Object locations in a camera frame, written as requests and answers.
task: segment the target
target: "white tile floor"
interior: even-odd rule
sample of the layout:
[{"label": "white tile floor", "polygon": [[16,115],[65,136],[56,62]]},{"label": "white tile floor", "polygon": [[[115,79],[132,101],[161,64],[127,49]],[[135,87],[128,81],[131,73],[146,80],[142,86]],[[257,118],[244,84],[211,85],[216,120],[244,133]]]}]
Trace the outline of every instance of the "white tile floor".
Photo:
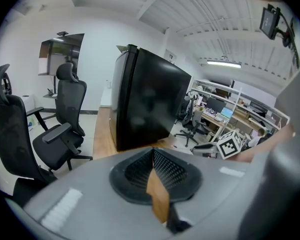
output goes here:
[{"label": "white tile floor", "polygon": [[[48,117],[50,115],[53,115],[52,113],[41,113],[41,116],[43,118]],[[92,156],[93,155],[93,145],[94,145],[94,135],[95,135],[95,127],[96,127],[96,120],[97,120],[97,115],[88,115],[88,114],[81,114],[79,116],[79,124],[81,128],[85,132],[85,137],[84,141],[79,148],[81,150],[81,155],[83,156]],[[57,119],[51,118],[45,121],[45,124],[48,128],[51,128],[55,125],[58,125]],[[32,130],[29,132],[29,137],[30,137],[30,142],[32,145],[32,141],[42,134],[45,130],[38,124],[35,125]],[[36,159],[36,162],[38,165],[40,165],[44,169],[49,169],[42,161],[41,159],[37,156],[35,150],[33,149],[34,157]],[[87,163],[89,160],[87,159],[72,159],[71,160],[71,165],[72,169],[74,170],[75,168],[79,167],[80,165]],[[69,172],[68,165],[65,163],[59,170],[57,171],[52,171],[53,174],[57,177],[60,178],[64,175],[66,175]],[[12,175],[9,173],[4,165],[2,164],[0,160],[0,189],[4,192],[6,192],[9,195],[13,194],[14,186],[16,183],[18,176]]]}]

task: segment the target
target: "white ceiling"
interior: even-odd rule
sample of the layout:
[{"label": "white ceiling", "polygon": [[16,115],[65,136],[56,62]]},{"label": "white ceiling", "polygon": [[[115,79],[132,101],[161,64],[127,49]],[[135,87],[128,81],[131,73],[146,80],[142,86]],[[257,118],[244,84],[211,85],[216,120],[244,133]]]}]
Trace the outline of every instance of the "white ceiling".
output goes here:
[{"label": "white ceiling", "polygon": [[[260,30],[263,7],[259,0],[20,0],[10,20],[39,10],[61,7],[99,7],[135,17],[165,32],[173,28],[189,44],[199,64],[207,59],[241,62],[246,70],[288,79],[292,55],[282,40],[269,40]],[[279,6],[288,21],[292,15]],[[283,22],[279,27],[285,30]]]}]

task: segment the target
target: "chair base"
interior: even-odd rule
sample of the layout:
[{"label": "chair base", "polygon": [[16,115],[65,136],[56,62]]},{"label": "chair base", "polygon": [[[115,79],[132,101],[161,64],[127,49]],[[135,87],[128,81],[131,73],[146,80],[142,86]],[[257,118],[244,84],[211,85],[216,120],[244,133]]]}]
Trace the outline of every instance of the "chair base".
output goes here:
[{"label": "chair base", "polygon": [[68,165],[68,168],[69,168],[69,171],[72,171],[72,166],[71,166],[71,162],[70,162],[71,159],[89,159],[90,161],[93,160],[93,157],[92,157],[92,156],[80,155],[81,150],[78,150],[78,151],[79,151],[79,154],[73,154],[73,155],[70,156],[70,157],[68,158],[68,160],[66,161],[66,163],[67,163],[67,165]]},{"label": "chair base", "polygon": [[199,142],[198,141],[196,141],[195,139],[194,139],[194,134],[192,134],[192,133],[190,133],[190,132],[186,132],[186,131],[184,131],[184,130],[181,130],[180,132],[182,132],[182,133],[177,133],[177,134],[175,134],[175,135],[173,135],[174,137],[176,137],[176,136],[183,136],[183,137],[186,137],[186,144],[185,144],[185,147],[187,148],[188,147],[188,142],[189,142],[189,139],[190,140],[192,140],[194,143],[196,143],[197,145],[199,145]]}]

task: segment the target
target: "black refrigerator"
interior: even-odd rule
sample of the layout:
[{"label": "black refrigerator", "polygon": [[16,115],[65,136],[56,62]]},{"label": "black refrigerator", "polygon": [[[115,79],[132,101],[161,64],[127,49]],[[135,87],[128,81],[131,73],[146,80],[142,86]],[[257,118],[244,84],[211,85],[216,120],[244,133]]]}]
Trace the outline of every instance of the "black refrigerator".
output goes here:
[{"label": "black refrigerator", "polygon": [[191,76],[164,58],[129,44],[116,60],[110,131],[118,151],[169,136]]}]

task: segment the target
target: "person's arm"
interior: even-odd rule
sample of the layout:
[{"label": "person's arm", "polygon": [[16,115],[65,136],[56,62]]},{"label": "person's arm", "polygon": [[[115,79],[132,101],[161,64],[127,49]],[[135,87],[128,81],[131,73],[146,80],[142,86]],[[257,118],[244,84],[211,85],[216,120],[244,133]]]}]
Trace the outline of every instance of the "person's arm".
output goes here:
[{"label": "person's arm", "polygon": [[256,146],[259,140],[260,140],[260,138],[257,138],[257,137],[253,138],[251,141],[248,142],[248,146],[250,148]]},{"label": "person's arm", "polygon": [[291,124],[288,124],[261,144],[229,157],[228,159],[238,162],[251,163],[255,154],[272,150],[278,143],[291,139],[293,134],[294,128]]}]

